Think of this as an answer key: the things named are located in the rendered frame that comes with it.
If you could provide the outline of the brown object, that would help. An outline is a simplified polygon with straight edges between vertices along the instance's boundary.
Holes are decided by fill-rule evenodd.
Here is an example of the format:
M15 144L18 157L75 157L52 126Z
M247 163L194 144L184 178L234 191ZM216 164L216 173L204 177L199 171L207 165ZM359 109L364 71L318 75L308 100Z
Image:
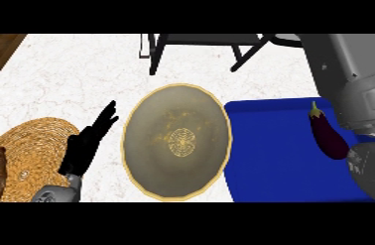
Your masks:
M4 195L4 190L7 187L7 177L8 177L8 173L7 173L7 148L0 147L0 198Z

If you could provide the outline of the round woven wicker placemat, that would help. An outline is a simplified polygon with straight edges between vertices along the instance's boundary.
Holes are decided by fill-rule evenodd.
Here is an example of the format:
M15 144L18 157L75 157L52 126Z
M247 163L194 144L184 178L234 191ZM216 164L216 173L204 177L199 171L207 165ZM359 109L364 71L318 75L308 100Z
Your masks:
M0 136L8 160L2 202L30 202L45 185L70 186L58 170L69 138L79 134L79 128L66 119L46 117L23 123Z

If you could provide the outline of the brown wooden panel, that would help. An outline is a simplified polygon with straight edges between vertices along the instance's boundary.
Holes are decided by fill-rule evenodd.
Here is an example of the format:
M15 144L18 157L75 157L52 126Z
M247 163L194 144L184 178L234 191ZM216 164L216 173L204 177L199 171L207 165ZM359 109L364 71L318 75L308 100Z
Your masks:
M26 34L0 34L0 69L13 57L26 37Z

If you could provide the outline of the round grey gold-rimmed tray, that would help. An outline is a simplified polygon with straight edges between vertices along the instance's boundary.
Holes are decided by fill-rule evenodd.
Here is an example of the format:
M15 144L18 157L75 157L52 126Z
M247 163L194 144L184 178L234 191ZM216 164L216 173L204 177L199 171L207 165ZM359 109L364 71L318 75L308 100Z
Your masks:
M188 83L157 88L123 126L122 158L135 186L162 201L200 195L224 173L233 142L233 123L215 94Z

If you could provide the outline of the purple eggplant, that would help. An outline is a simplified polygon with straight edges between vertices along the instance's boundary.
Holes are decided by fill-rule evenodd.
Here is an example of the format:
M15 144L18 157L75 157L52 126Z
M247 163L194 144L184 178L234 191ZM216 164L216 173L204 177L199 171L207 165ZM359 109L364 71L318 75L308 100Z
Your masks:
M343 160L348 157L351 148L342 135L331 127L326 113L318 108L317 102L312 102L308 117L312 135L323 153L333 160Z

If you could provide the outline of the blue tray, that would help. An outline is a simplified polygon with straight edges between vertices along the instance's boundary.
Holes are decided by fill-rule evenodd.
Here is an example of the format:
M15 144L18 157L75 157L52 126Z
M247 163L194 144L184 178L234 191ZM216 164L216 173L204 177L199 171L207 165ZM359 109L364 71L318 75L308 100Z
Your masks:
M321 97L233 101L225 105L234 133L227 182L237 202L371 201L345 161L315 143L308 112L317 105L351 145L373 139L337 124Z

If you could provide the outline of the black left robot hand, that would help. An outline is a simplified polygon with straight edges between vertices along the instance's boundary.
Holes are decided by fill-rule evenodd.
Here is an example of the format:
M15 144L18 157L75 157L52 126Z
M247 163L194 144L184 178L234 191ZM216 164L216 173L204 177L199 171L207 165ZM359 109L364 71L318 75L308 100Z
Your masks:
M116 101L110 103L101 112L95 123L88 126L79 135L72 135L69 139L69 149L60 168L60 174L82 177L89 170L95 159L100 142L119 120L116 113Z

